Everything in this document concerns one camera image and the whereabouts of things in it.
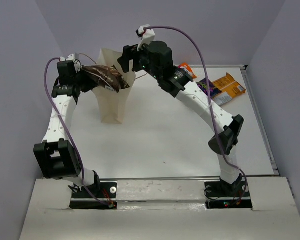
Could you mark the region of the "brown Kettle chips bag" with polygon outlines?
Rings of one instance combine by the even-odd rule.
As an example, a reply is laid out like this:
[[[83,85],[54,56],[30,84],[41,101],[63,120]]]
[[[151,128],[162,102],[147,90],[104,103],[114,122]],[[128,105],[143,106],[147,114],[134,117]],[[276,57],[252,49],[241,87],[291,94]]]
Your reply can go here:
[[[81,71],[85,71],[98,83],[98,87],[119,93],[120,90],[130,88],[128,82],[115,66],[91,65],[83,66]]]

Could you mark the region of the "beige paper bag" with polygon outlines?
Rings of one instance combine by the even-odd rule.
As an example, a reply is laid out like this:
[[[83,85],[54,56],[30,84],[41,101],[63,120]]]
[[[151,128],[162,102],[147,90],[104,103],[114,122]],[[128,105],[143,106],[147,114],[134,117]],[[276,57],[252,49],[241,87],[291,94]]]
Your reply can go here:
[[[118,58],[121,56],[121,52],[103,48],[100,50],[96,64],[94,64],[107,67],[115,66],[130,85],[130,88],[122,89],[118,93],[101,87],[91,90],[97,98],[100,121],[104,124],[123,123],[128,96],[133,88],[135,80],[137,79],[135,72],[123,72],[120,64],[118,63]]]

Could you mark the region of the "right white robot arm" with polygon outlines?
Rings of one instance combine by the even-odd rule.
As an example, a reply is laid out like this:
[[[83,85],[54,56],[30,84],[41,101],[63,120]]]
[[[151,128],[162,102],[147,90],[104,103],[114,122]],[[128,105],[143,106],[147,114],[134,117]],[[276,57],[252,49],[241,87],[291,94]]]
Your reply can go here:
[[[236,145],[244,118],[239,114],[233,116],[210,100],[184,69],[174,65],[173,52],[165,42],[152,41],[142,47],[127,45],[117,61],[124,73],[141,70],[148,73],[163,91],[208,124],[214,133],[208,145],[216,153],[220,166],[220,180],[214,190],[218,196],[232,197],[243,176],[238,167]]]

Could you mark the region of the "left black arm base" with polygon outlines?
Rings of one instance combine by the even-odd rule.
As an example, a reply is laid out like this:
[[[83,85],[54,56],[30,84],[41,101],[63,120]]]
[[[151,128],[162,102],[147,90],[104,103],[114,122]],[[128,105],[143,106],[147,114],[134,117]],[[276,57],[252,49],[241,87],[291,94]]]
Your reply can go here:
[[[117,181],[101,181],[100,190],[88,187],[91,194],[83,187],[69,185],[71,199],[69,207],[72,210],[116,210],[117,209]]]

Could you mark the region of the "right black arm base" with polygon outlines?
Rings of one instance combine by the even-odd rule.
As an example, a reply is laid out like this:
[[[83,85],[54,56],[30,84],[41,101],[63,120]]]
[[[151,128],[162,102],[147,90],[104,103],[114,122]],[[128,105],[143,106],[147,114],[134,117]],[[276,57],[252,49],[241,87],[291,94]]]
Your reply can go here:
[[[220,181],[206,181],[203,194],[206,198],[205,207],[213,209],[252,209],[249,187],[242,180],[234,190],[222,189]]]

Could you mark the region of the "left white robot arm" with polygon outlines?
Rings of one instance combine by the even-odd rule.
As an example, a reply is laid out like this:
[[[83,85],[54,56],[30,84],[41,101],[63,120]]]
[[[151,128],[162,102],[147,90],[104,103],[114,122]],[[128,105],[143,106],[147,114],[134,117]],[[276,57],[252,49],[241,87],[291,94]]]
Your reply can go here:
[[[82,76],[81,62],[73,55],[54,58],[58,77],[52,90],[44,79],[44,89],[52,106],[47,131],[33,152],[46,179],[65,180],[73,183],[77,191],[83,188],[87,196],[100,194],[101,182],[94,170],[84,167],[82,157],[70,133],[74,111],[81,94],[79,79]]]

